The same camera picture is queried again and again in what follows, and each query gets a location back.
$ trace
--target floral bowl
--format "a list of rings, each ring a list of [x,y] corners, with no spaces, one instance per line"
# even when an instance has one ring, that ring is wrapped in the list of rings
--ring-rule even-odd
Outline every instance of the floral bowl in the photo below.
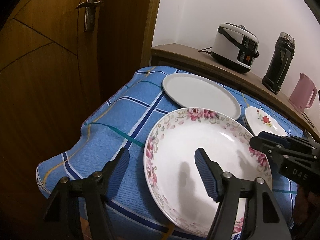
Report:
[[[194,154],[204,148],[212,161],[241,179],[262,177],[272,188],[266,156],[249,145],[251,133],[235,120],[203,108],[182,108],[162,117],[144,148],[147,184],[161,211],[181,229],[206,237],[218,204],[207,195]],[[233,234],[242,230],[240,199]]]

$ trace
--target blue checkered tablecloth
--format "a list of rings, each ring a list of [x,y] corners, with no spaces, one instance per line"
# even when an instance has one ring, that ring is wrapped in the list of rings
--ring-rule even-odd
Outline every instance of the blue checkered tablecloth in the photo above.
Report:
[[[36,181],[40,191],[48,198],[63,176],[71,180],[86,178],[101,170],[114,159],[121,147],[130,151],[130,162],[118,194],[106,204],[116,234],[127,240],[162,239],[168,231],[169,220],[154,202],[143,171],[143,149],[153,125],[165,114],[180,108],[163,91],[165,76],[184,71],[168,67],[146,67],[136,71],[133,78],[92,114],[81,127],[81,138],[76,145],[55,157],[40,163]],[[271,115],[288,133],[302,136],[302,130],[263,103],[226,88],[241,105],[238,119],[244,124],[244,111],[255,106]],[[290,226],[297,185],[275,172],[270,162],[273,193]],[[79,200],[80,214],[87,219],[85,203]],[[168,239],[202,239],[175,228]]]

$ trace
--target rice cooker handle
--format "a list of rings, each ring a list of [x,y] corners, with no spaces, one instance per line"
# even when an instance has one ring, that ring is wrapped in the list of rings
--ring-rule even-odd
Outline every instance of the rice cooker handle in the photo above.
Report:
[[[222,34],[223,36],[225,36],[233,45],[235,45],[237,48],[239,48],[241,51],[245,52],[247,55],[249,55],[250,57],[254,57],[257,58],[259,57],[259,52],[257,51],[257,53],[254,53],[253,51],[247,49],[246,47],[242,46],[238,41],[236,41],[229,33],[227,33],[224,28],[222,28],[221,26],[219,26],[218,28],[218,33]]]

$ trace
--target kettle handle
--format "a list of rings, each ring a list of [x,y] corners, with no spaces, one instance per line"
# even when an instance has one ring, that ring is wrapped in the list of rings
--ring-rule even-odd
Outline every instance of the kettle handle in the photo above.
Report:
[[[310,99],[309,104],[306,105],[306,108],[310,108],[310,107],[312,106],[312,103],[313,103],[313,101],[314,101],[315,98],[316,98],[316,93],[317,93],[317,89],[316,89],[316,87],[313,87],[312,97],[311,97],[311,99]]]

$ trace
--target red flower pattern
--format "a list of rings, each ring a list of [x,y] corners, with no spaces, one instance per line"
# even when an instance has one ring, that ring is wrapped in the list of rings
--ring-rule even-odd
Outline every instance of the red flower pattern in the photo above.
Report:
[[[267,116],[262,117],[263,123],[271,122]]]

